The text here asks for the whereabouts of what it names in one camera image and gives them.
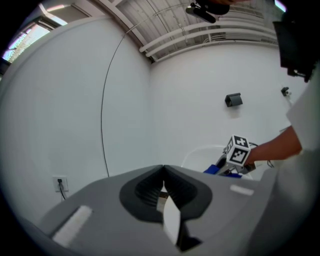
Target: black device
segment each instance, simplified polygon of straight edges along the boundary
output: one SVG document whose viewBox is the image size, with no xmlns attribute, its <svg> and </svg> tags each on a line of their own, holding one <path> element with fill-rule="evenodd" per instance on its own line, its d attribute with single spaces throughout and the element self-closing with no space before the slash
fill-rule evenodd
<svg viewBox="0 0 320 256">
<path fill-rule="evenodd" d="M 227 96 L 225 96 L 224 101 L 227 107 L 229 108 L 229 107 L 234 107 L 234 106 L 243 104 L 240 95 L 241 95 L 240 93 L 234 93 L 234 94 L 228 94 Z"/>
<path fill-rule="evenodd" d="M 208 0 L 197 0 L 196 3 L 198 5 L 192 2 L 190 6 L 185 9 L 185 12 L 209 23 L 216 22 L 216 18 L 211 14 L 224 15 L 229 12 L 230 9 L 229 5 L 213 3 Z"/>
<path fill-rule="evenodd" d="M 283 95 L 283 96 L 287 96 L 287 95 L 289 94 L 288 90 L 289 90 L 289 87 L 283 87 L 283 88 L 281 89 L 282 95 Z"/>
<path fill-rule="evenodd" d="M 311 24 L 318 24 L 319 3 L 279 0 L 285 8 L 281 21 L 273 23 L 276 32 L 280 65 L 292 77 L 307 83 L 319 60 L 319 38 Z"/>
</svg>

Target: white wall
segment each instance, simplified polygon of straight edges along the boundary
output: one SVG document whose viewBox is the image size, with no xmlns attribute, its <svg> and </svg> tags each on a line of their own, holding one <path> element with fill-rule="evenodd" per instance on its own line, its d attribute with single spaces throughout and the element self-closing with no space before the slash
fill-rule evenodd
<svg viewBox="0 0 320 256">
<path fill-rule="evenodd" d="M 126 37 L 116 52 L 103 101 L 103 142 L 110 176 L 156 165 L 150 117 L 151 63 Z"/>
<path fill-rule="evenodd" d="M 238 44 L 153 64 L 150 79 L 157 153 L 161 163 L 174 165 L 197 147 L 226 145 L 232 134 L 257 144 L 273 139 L 290 125 L 282 86 L 292 90 L 293 102 L 306 87 L 280 68 L 276 48 Z M 241 93 L 243 105 L 228 108 L 225 97 L 234 93 Z"/>
<path fill-rule="evenodd" d="M 109 64 L 122 37 L 123 31 L 110 19 L 87 18 L 72 22 L 27 48 L 1 81 L 1 188 L 13 209 L 33 223 L 61 201 L 61 195 L 53 186 L 53 175 L 67 176 L 68 196 L 107 177 L 101 137 L 102 95 Z M 123 43 L 109 75 L 112 77 L 122 62 L 125 63 L 124 72 L 134 67 L 123 81 L 132 81 L 132 93 L 121 105 L 104 106 L 104 110 L 114 107 L 113 111 L 107 109 L 103 113 L 107 142 L 109 136 L 116 136 L 117 129 L 109 127 L 117 121 L 118 107 L 125 108 L 128 104 L 131 108 L 132 102 L 140 102 L 141 106 L 136 105 L 129 118 L 134 119 L 134 114 L 142 118 L 139 111 L 145 98 L 140 93 L 149 83 L 148 63 L 136 59 L 138 50 L 133 51 L 132 42 L 125 40 Z M 106 85 L 105 93 L 109 95 L 105 103 L 112 100 L 109 98 L 112 93 L 122 96 L 121 91 L 112 89 L 118 85 L 111 80 Z M 116 123 L 121 125 L 118 131 L 125 134 L 137 131 L 130 127 L 131 123 L 127 125 L 126 120 Z M 135 142 L 126 139 L 122 147 L 133 149 L 131 143 Z M 107 145 L 107 151 L 112 151 L 113 146 Z M 117 155 L 122 152 L 118 150 L 107 155 L 113 175 L 116 174 L 115 159 L 123 162 L 127 157 Z"/>
</svg>

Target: hand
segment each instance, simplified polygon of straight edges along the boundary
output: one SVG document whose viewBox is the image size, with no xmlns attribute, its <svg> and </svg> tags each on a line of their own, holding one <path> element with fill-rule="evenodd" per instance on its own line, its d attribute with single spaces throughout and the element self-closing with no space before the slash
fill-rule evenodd
<svg viewBox="0 0 320 256">
<path fill-rule="evenodd" d="M 251 149 L 248 158 L 246 159 L 244 165 L 253 164 L 256 161 L 256 151 L 255 148 Z"/>
</svg>

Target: gray surface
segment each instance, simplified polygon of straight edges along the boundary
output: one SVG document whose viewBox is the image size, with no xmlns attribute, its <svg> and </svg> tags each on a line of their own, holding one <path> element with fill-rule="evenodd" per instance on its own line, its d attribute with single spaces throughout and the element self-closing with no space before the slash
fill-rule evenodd
<svg viewBox="0 0 320 256">
<path fill-rule="evenodd" d="M 285 242 L 309 214 L 319 192 L 320 151 L 304 152 L 284 162 L 279 171 L 265 171 L 261 181 L 176 170 L 208 185 L 212 201 L 204 214 L 186 222 L 192 237 L 203 241 L 184 255 L 261 255 Z M 40 229 L 50 235 L 78 206 L 94 211 L 71 244 L 84 255 L 180 255 L 160 224 L 132 217 L 119 192 L 127 181 L 153 166 L 96 181 L 51 210 Z M 237 185 L 252 196 L 230 190 Z"/>
<path fill-rule="evenodd" d="M 68 250 L 57 243 L 55 243 L 50 237 L 45 235 L 34 224 L 25 218 L 18 217 L 18 221 L 21 226 L 27 232 L 27 234 L 33 239 L 33 241 L 39 246 L 39 248 L 48 256 L 80 256 L 80 254 Z"/>
<path fill-rule="evenodd" d="M 70 248 L 84 255 L 175 255 L 179 251 L 158 223 L 135 219 L 121 205 L 120 189 L 127 181 L 151 170 L 146 167 L 98 180 L 53 208 L 39 228 L 51 235 L 77 207 L 86 205 L 93 214 Z"/>
<path fill-rule="evenodd" d="M 319 195 L 319 155 L 320 150 L 305 151 L 279 167 L 271 199 L 252 235 L 248 255 L 268 255 L 287 241 L 309 215 Z"/>
</svg>

